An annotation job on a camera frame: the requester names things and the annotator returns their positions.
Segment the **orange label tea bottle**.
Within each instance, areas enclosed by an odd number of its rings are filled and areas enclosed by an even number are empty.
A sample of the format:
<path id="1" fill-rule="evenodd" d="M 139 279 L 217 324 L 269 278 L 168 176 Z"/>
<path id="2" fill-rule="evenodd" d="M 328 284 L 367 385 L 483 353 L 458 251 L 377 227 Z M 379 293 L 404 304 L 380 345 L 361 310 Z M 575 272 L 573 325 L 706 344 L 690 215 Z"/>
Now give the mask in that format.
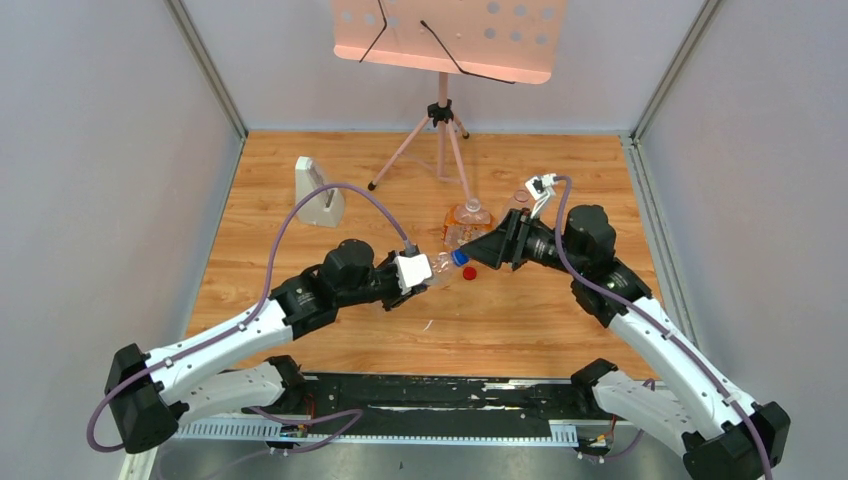
<path id="1" fill-rule="evenodd" d="M 495 217 L 478 198 L 450 207 L 445 215 L 442 244 L 447 251 L 456 250 L 495 228 Z"/>

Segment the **red cap water bottle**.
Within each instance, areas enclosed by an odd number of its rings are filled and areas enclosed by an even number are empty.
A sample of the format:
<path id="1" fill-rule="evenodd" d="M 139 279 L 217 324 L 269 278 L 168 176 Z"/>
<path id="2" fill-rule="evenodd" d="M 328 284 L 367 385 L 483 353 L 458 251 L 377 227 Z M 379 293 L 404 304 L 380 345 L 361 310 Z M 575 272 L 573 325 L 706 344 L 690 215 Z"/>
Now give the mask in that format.
<path id="1" fill-rule="evenodd" d="M 504 219 L 512 209 L 521 210 L 524 208 L 532 209 L 535 204 L 533 196 L 524 188 L 517 189 L 505 202 L 500 218 Z"/>

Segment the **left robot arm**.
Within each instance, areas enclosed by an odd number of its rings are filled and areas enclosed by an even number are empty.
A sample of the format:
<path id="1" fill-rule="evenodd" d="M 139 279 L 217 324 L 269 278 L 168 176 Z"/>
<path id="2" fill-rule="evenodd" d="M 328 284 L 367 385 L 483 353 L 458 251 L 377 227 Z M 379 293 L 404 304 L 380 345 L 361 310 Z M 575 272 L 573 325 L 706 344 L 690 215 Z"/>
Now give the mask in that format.
<path id="1" fill-rule="evenodd" d="M 233 364 L 332 324 L 342 308 L 381 303 L 390 311 L 427 288 L 433 270 L 417 248 L 392 251 L 375 263 L 371 246 L 348 239 L 324 260 L 291 277 L 244 312 L 193 337 L 142 350 L 115 352 L 104 388 L 130 454 L 150 450 L 179 427 L 247 407 L 298 411 L 306 386 L 290 360 L 269 359 L 236 371 Z"/>

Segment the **blue label pepsi bottle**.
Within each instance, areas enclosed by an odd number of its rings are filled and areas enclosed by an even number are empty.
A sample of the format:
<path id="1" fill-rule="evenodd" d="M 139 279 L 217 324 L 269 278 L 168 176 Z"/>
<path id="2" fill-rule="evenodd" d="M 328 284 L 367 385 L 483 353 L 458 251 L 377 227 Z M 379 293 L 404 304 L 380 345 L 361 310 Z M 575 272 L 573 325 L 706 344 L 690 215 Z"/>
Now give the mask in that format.
<path id="1" fill-rule="evenodd" d="M 441 252 L 435 255 L 426 254 L 433 272 L 433 276 L 426 281 L 428 288 L 446 284 L 454 273 L 465 267 L 470 262 L 469 261 L 466 265 L 461 267 L 455 266 L 450 258 L 451 252 L 452 251 Z"/>

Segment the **blue bottle cap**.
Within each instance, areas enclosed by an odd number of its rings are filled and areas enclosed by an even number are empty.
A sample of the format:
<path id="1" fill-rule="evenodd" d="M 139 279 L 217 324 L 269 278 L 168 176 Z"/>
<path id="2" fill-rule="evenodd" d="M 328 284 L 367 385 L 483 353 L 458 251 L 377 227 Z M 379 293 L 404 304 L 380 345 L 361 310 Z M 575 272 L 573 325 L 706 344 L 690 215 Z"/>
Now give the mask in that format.
<path id="1" fill-rule="evenodd" d="M 464 266 L 470 261 L 469 257 L 464 254 L 460 249 L 453 250 L 450 253 L 450 258 L 453 264 L 457 267 Z"/>

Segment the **red bottle cap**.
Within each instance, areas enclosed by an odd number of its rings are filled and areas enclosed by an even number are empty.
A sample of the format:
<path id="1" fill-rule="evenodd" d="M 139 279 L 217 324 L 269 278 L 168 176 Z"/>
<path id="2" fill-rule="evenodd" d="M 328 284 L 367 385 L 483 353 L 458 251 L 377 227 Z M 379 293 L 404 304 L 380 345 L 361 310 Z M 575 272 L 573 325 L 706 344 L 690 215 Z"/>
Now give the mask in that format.
<path id="1" fill-rule="evenodd" d="M 472 281 L 477 277 L 477 270 L 474 267 L 464 267 L 462 276 L 467 281 Z"/>

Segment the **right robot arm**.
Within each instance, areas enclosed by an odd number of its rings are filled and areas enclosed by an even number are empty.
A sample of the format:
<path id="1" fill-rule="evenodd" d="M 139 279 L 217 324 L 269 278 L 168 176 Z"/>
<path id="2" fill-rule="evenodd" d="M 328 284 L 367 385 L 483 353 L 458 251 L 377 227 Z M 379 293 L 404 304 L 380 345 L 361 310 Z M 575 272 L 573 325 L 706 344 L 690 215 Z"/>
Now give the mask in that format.
<path id="1" fill-rule="evenodd" d="M 556 227 L 528 210 L 511 210 L 495 230 L 452 257 L 492 269 L 533 262 L 572 274 L 578 305 L 639 353 L 666 387 L 653 391 L 597 359 L 571 377 L 577 413 L 627 419 L 680 456 L 693 479 L 770 477 L 787 443 L 787 412 L 776 402 L 757 402 L 713 366 L 616 257 L 615 241 L 599 205 L 572 208 Z"/>

